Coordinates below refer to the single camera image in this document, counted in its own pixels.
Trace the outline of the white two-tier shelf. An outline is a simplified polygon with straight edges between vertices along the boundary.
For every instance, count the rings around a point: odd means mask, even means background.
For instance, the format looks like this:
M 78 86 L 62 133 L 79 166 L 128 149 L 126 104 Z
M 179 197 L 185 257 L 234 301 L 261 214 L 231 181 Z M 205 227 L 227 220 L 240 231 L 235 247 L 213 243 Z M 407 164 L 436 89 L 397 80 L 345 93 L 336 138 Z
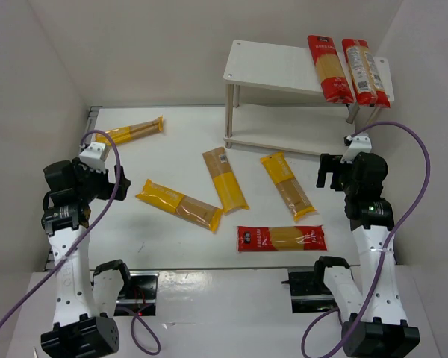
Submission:
M 234 40 L 223 80 L 226 148 L 345 152 L 359 107 L 324 99 L 308 49 Z

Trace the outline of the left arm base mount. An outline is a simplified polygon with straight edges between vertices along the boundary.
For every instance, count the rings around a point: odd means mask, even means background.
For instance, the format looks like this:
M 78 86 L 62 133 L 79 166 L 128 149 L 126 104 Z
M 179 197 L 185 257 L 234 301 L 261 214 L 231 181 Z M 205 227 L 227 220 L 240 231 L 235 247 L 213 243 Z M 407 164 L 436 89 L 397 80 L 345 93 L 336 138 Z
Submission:
M 141 316 L 155 316 L 159 273 L 141 270 L 131 271 L 130 275 L 129 284 L 118 295 L 115 315 L 128 315 L 118 310 L 125 307 Z

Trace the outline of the red spaghetti bag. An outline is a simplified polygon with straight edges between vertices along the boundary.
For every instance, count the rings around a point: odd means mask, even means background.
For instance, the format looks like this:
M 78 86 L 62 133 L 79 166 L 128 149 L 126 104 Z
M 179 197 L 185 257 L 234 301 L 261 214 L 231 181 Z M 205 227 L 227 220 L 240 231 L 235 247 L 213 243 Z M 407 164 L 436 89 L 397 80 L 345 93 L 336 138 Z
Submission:
M 331 103 L 353 103 L 352 91 L 333 39 L 319 35 L 308 35 L 307 39 L 325 100 Z
M 237 228 L 237 249 L 247 251 L 326 251 L 323 227 L 245 227 Z

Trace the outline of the yellow pasta bag far left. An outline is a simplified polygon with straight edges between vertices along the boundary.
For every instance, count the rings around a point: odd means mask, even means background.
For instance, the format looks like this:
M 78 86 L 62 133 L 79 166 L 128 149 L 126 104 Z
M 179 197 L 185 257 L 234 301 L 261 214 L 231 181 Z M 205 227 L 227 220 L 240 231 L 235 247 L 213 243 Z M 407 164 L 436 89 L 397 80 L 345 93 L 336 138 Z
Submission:
M 106 131 L 106 134 L 116 145 L 135 141 L 153 134 L 159 134 L 164 129 L 164 118 L 159 116 L 156 119 L 140 124 L 129 125 L 121 128 L 114 128 Z

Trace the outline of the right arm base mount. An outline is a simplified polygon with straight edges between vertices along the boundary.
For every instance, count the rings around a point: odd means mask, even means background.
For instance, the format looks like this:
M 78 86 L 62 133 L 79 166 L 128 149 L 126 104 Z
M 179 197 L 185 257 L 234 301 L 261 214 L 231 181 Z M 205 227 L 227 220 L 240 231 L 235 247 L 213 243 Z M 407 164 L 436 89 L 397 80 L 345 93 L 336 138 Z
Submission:
M 330 291 L 320 286 L 313 271 L 288 269 L 281 284 L 289 289 L 292 313 L 323 313 L 337 306 Z

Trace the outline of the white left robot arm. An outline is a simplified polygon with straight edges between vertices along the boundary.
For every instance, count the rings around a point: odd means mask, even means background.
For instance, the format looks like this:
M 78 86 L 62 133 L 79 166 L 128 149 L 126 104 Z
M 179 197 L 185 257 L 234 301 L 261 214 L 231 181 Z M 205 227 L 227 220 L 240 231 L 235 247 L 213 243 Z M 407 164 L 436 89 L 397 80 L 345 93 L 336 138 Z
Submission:
M 52 329 L 40 336 L 50 357 L 105 357 L 119 350 L 113 319 L 119 291 L 129 281 L 126 264 L 114 260 L 90 273 L 90 202 L 125 199 L 131 185 L 120 164 L 116 183 L 108 171 L 79 158 L 62 160 L 43 170 L 49 191 L 43 199 L 42 226 L 54 254 L 56 278 Z

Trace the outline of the yellow pasta bag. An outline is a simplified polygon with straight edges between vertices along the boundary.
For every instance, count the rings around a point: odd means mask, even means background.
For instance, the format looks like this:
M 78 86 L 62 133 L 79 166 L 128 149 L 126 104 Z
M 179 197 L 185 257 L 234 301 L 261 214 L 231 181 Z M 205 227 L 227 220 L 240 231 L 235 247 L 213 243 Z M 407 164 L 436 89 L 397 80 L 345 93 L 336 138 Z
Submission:
M 223 210 L 218 207 L 161 186 L 150 179 L 141 192 L 136 194 L 136 198 L 212 233 L 217 231 L 223 214 Z
M 121 128 L 114 128 L 106 131 L 106 134 L 116 145 L 135 141 L 153 134 L 159 134 L 164 129 L 164 118 L 159 116 L 156 119 L 140 124 L 129 125 Z
M 261 163 L 295 222 L 300 221 L 308 214 L 316 212 L 282 152 L 262 157 Z

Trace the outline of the yellow pasta bag right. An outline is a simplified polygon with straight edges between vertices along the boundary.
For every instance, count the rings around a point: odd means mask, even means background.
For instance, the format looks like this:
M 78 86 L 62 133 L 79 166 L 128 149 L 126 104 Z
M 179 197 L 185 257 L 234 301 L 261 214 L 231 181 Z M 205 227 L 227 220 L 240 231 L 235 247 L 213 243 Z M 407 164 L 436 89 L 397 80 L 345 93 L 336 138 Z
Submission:
M 295 222 L 300 221 L 308 214 L 316 212 L 282 152 L 262 157 L 261 163 Z

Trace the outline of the red spaghetti bag label up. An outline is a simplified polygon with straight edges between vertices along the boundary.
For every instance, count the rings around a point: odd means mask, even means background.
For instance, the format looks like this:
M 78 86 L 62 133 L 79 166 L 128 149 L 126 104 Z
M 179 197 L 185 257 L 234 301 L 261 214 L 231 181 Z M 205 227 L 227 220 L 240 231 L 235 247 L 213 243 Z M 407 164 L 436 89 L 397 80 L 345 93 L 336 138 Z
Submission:
M 356 101 L 363 107 L 391 107 L 375 58 L 366 40 L 342 39 Z

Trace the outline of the red spaghetti bag on shelf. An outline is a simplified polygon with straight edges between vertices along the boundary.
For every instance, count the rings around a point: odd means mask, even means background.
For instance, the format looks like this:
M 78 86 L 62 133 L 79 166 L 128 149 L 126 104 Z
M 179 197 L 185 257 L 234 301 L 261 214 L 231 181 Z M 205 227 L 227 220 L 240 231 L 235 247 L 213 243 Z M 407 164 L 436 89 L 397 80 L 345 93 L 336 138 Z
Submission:
M 319 35 L 308 35 L 307 39 L 325 100 L 331 103 L 353 103 L 352 91 L 333 39 Z

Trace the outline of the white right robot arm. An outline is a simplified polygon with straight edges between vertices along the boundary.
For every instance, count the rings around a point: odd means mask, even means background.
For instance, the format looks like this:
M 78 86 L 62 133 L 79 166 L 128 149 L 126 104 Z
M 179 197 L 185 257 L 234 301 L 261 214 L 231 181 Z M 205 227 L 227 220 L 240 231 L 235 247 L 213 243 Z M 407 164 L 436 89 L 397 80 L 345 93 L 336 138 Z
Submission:
M 364 152 L 349 161 L 321 154 L 317 187 L 324 187 L 327 174 L 331 189 L 345 195 L 360 260 L 360 286 L 341 257 L 322 256 L 314 265 L 339 309 L 343 351 L 348 357 L 406 357 L 419 344 L 420 331 L 408 322 L 396 282 L 393 210 L 382 197 L 387 163 Z

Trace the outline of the yellow pasta bag lower left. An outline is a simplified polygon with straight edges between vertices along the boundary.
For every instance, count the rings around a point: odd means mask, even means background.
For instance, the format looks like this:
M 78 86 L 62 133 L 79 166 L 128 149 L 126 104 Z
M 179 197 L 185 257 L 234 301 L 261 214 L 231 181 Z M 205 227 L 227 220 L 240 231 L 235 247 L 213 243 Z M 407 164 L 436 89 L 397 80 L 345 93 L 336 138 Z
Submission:
M 223 210 L 218 207 L 161 186 L 150 179 L 141 192 L 136 194 L 136 198 L 212 233 L 217 231 L 223 214 Z

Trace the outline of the yellow pasta bag barcode centre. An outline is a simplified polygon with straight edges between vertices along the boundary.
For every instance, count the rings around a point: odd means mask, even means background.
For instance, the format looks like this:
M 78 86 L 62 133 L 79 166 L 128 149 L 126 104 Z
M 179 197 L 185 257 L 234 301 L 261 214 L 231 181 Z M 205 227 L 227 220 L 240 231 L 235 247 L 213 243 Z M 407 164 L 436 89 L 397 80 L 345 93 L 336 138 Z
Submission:
M 232 170 L 224 147 L 202 154 L 225 214 L 248 210 L 249 205 Z

